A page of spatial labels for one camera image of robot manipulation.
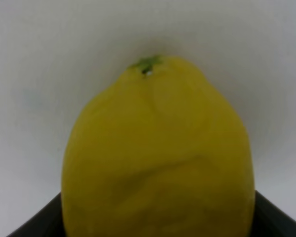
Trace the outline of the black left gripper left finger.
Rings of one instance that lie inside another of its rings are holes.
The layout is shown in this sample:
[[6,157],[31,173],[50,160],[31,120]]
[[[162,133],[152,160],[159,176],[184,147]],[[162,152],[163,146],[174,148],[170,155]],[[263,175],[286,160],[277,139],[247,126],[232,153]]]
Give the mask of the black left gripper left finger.
[[65,236],[60,193],[31,219],[8,235],[8,237]]

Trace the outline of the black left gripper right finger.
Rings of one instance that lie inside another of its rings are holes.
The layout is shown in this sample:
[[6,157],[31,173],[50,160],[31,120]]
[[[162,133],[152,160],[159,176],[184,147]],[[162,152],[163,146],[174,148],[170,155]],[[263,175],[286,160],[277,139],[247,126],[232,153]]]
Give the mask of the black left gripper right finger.
[[253,236],[296,237],[296,221],[256,192]]

